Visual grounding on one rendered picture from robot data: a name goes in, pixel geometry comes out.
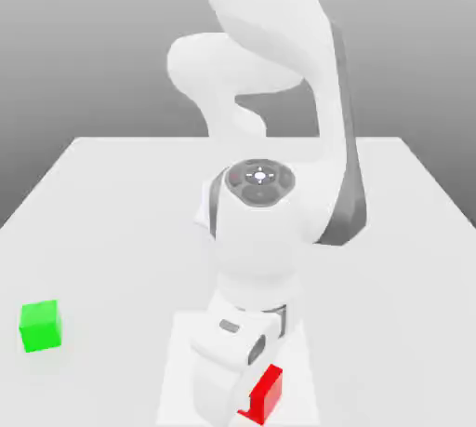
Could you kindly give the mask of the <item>small green cube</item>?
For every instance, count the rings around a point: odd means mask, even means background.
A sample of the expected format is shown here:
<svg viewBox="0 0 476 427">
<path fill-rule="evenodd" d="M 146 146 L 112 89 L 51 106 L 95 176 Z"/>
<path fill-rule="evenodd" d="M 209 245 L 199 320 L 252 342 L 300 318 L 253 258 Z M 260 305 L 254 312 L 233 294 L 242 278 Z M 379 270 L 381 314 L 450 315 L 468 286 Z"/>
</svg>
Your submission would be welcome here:
<svg viewBox="0 0 476 427">
<path fill-rule="evenodd" d="M 23 304 L 19 332 L 24 351 L 32 353 L 62 344 L 62 320 L 57 300 Z"/>
</svg>

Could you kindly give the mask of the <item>small red cube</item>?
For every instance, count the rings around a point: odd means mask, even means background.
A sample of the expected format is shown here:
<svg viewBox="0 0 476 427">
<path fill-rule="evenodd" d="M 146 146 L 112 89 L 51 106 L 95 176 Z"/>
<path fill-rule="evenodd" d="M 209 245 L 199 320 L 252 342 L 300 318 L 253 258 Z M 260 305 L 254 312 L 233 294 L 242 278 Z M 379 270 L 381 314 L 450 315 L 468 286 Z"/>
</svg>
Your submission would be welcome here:
<svg viewBox="0 0 476 427">
<path fill-rule="evenodd" d="M 238 413 L 258 425 L 264 425 L 282 395 L 283 370 L 270 364 L 249 395 L 249 409 Z"/>
</svg>

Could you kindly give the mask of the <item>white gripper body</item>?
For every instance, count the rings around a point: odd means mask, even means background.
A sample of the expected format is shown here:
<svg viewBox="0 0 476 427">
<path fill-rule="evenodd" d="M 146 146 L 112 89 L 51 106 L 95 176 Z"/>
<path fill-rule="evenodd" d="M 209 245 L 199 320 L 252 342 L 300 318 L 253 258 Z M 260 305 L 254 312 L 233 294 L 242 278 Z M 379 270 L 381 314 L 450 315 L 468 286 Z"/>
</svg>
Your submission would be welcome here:
<svg viewBox="0 0 476 427">
<path fill-rule="evenodd" d="M 260 362 L 237 372 L 199 355 L 192 375 L 195 411 L 211 427 L 230 427 L 239 410 L 250 408 L 249 395 L 260 376 Z"/>
</svg>

